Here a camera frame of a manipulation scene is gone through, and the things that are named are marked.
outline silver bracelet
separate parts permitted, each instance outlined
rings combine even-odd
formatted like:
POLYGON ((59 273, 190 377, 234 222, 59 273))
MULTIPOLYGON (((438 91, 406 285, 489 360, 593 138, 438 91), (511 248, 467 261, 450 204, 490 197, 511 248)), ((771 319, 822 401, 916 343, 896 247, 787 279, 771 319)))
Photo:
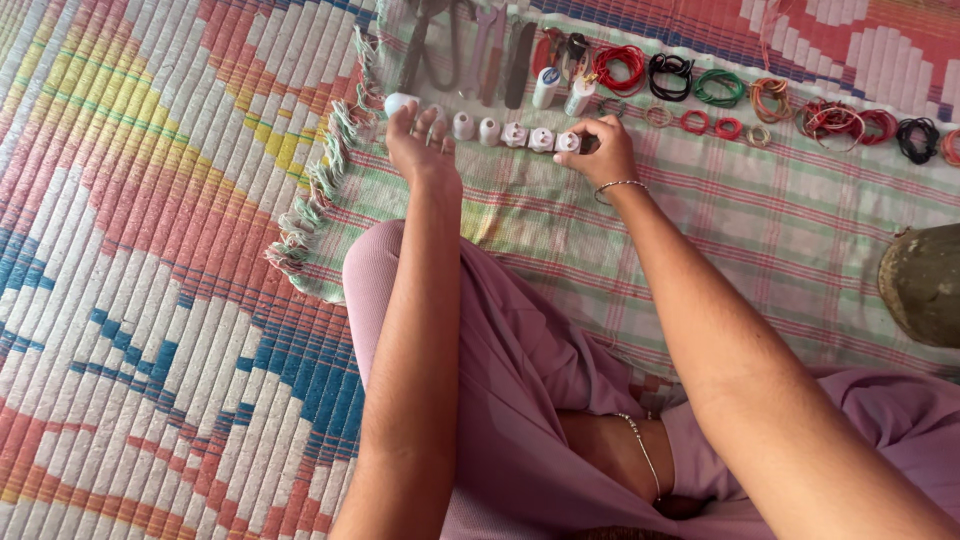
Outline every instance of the silver bracelet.
POLYGON ((609 183, 609 184, 603 184, 603 185, 601 185, 600 187, 597 187, 597 190, 593 192, 593 200, 595 200, 596 202, 600 203, 601 205, 607 205, 608 207, 612 207, 612 206, 613 206, 612 204, 610 204, 610 203, 608 203, 608 202, 606 202, 606 201, 601 201, 601 200, 600 200, 600 197, 599 197, 598 195, 600 195, 600 193, 603 193, 603 190, 604 190, 604 189, 607 189, 607 188, 610 187, 611 185, 620 185, 620 184, 636 184, 636 185, 639 185, 640 187, 646 189, 647 193, 650 192, 650 189, 647 187, 647 184, 644 184, 643 182, 641 182, 641 181, 639 181, 639 180, 621 180, 620 182, 611 182, 611 183, 609 183))
POLYGON ((654 462, 650 460, 650 455, 647 454, 647 448, 643 446, 643 439, 640 437, 640 430, 636 428, 636 422, 630 417, 629 414, 624 414, 622 412, 615 412, 616 416, 623 418, 627 422, 630 422, 630 427, 634 429, 634 435, 636 435, 636 442, 640 443, 640 449, 643 450, 643 456, 647 458, 647 465, 650 465, 650 472, 654 474, 654 482, 657 484, 657 498, 654 500, 654 503, 660 502, 660 479, 657 478, 657 469, 654 469, 654 462))

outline pink clothing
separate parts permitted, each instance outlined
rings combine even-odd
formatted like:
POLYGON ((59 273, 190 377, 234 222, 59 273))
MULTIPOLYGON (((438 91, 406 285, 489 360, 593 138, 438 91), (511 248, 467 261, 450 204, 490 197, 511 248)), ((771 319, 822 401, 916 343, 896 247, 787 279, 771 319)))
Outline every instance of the pink clothing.
MULTIPOLYGON (((344 265, 353 343, 366 384, 393 289, 403 222, 364 233, 344 265)), ((662 415, 675 495, 716 498, 672 521, 566 445, 556 409, 645 416, 629 370, 526 282, 461 242, 457 478, 444 538, 555 538, 610 525, 681 538, 773 538, 713 452, 689 404, 662 415)), ((828 370, 835 403, 893 463, 960 519, 960 387, 878 370, 828 370)))

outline spanner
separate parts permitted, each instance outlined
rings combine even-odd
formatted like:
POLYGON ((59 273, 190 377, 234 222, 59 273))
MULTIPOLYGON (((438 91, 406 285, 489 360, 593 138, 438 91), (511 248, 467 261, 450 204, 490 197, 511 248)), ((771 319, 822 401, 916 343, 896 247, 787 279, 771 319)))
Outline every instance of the spanner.
POLYGON ((487 31, 496 20, 497 10, 491 8, 484 13, 483 8, 477 6, 477 39, 473 42, 473 58, 470 59, 470 68, 460 85, 460 97, 470 99, 480 93, 480 63, 487 49, 487 31))

